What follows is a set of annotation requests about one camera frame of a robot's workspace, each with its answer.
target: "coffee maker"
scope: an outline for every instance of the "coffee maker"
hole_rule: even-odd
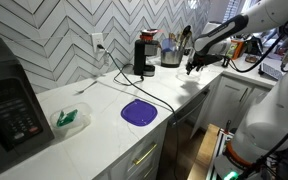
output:
[[[147,56],[155,56],[159,42],[153,40],[157,29],[141,31],[140,39],[135,41],[134,74],[139,76],[154,76],[155,67],[146,64]]]

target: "green object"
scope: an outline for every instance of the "green object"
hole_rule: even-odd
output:
[[[228,175],[224,177],[224,180],[235,180],[238,178],[238,174],[235,171],[231,171]]]
[[[77,114],[77,109],[65,114],[63,111],[61,111],[61,114],[60,114],[60,117],[58,117],[58,120],[57,120],[57,127],[62,127],[62,126],[65,126],[71,122],[74,121],[75,117],[76,117],[76,114]]]

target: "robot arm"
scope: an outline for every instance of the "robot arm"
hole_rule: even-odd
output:
[[[203,65],[221,60],[212,56],[218,52],[212,51],[212,46],[237,34],[262,32],[282,26],[288,20],[288,0],[263,0],[258,2],[246,13],[235,16],[214,30],[200,35],[195,43],[195,54],[187,64],[188,74],[195,67],[198,71]]]

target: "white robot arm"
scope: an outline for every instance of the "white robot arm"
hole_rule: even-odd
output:
[[[195,55],[187,64],[189,72],[220,60],[213,45],[229,36],[253,33],[284,25],[288,21],[288,0],[262,0],[240,14],[202,34],[194,45]],[[244,116],[225,155],[215,159],[215,169],[223,178],[231,171],[241,174],[270,151],[288,133],[288,73],[265,96],[258,97]],[[288,140],[278,150],[288,147]]]

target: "stainless steel container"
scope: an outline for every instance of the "stainless steel container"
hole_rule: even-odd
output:
[[[184,48],[175,51],[161,52],[161,66],[169,68],[177,68],[180,66]]]

